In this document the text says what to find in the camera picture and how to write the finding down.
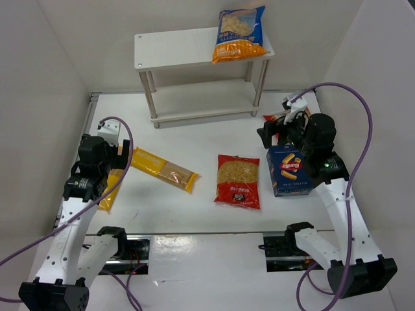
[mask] lower shelf board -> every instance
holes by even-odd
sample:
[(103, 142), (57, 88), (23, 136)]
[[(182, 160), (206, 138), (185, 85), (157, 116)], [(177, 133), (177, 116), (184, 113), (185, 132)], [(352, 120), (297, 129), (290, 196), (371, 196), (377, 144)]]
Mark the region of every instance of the lower shelf board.
[(157, 119), (167, 122), (256, 111), (255, 88), (244, 79), (156, 88), (152, 93)]

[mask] snack bag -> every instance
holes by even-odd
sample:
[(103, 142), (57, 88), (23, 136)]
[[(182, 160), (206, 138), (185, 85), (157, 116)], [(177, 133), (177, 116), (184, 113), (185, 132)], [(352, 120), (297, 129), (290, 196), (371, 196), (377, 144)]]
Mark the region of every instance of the snack bag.
[[(115, 185), (115, 183), (119, 180), (121, 175), (123, 175), (123, 172), (124, 170), (111, 170), (110, 171), (110, 175), (108, 176), (108, 179), (107, 179), (107, 187), (104, 191), (104, 194), (106, 194), (108, 189), (111, 189)], [(114, 200), (117, 197), (117, 193), (118, 193), (120, 186), (121, 185), (115, 188), (113, 192), (111, 192), (105, 199), (99, 202), (98, 209), (110, 212), (111, 207), (114, 203)]]
[(267, 53), (262, 47), (261, 16), (265, 6), (253, 10), (226, 10), (219, 15), (213, 63), (242, 60)]
[(261, 209), (258, 195), (259, 159), (218, 156), (215, 202)]
[(173, 186), (192, 193), (193, 183), (198, 174), (168, 162), (143, 149), (134, 149), (131, 166)]

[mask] blue box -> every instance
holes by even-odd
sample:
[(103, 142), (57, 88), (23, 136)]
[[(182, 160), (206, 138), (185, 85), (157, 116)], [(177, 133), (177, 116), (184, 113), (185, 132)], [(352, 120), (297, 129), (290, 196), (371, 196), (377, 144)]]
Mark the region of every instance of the blue box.
[(274, 196), (301, 196), (312, 191), (313, 182), (303, 166), (303, 155), (294, 146), (272, 146), (267, 161)]

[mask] yellow spaghetti package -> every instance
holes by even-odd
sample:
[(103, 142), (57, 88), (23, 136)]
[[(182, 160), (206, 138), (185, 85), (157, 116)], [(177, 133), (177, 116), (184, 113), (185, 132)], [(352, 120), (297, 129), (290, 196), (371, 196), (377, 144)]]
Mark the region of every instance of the yellow spaghetti package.
[(192, 192), (198, 174), (168, 162), (140, 148), (134, 150), (131, 166), (166, 181), (180, 189)]
[(226, 10), (219, 15), (213, 63), (242, 60), (267, 53), (262, 47), (261, 16), (265, 6), (253, 10)]
[[(111, 170), (110, 171), (110, 175), (108, 176), (107, 179), (107, 186), (106, 189), (104, 191), (104, 194), (106, 194), (106, 192), (108, 191), (108, 189), (111, 189), (115, 183), (117, 181), (119, 181), (119, 178), (121, 177), (121, 175), (123, 174), (124, 170)], [(102, 211), (107, 211), (109, 212), (112, 204), (114, 203), (115, 198), (117, 197), (117, 193), (119, 190), (119, 187), (121, 185), (119, 185), (117, 188), (114, 189), (113, 192), (110, 193), (109, 196), (107, 196), (105, 199), (101, 200), (101, 202), (99, 202), (99, 206), (98, 209), (102, 210)]]

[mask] shelf leg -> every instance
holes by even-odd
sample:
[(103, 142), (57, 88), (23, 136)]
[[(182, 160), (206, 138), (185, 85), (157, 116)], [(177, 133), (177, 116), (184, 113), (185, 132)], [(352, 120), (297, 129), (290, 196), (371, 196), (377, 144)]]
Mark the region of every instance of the shelf leg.
[[(262, 62), (261, 74), (259, 75), (259, 81), (258, 81), (258, 88), (257, 88), (257, 92), (255, 93), (254, 107), (259, 106), (259, 101), (261, 100), (261, 94), (264, 88), (265, 76), (267, 75), (269, 64), (270, 64), (270, 60), (264, 60)], [(251, 112), (251, 116), (255, 117), (256, 115), (257, 115), (256, 110)]]
[(251, 60), (250, 62), (248, 62), (248, 68), (246, 69), (246, 76), (245, 76), (245, 81), (246, 82), (251, 82), (252, 68), (253, 67), (254, 67), (254, 61)]
[(150, 85), (150, 91), (151, 93), (155, 93), (156, 87), (154, 86), (153, 74), (151, 73), (151, 71), (148, 71), (147, 74), (148, 74), (148, 84)]
[[(140, 75), (141, 83), (143, 84), (143, 87), (144, 87), (144, 94), (145, 94), (145, 98), (147, 99), (147, 104), (148, 104), (148, 109), (150, 110), (151, 119), (153, 119), (153, 120), (157, 119), (156, 108), (154, 107), (153, 98), (151, 96), (151, 91), (150, 91), (150, 86), (148, 84), (147, 74), (144, 71), (142, 71), (142, 72), (139, 73), (139, 75)], [(154, 127), (155, 128), (160, 127), (158, 122), (154, 122)]]

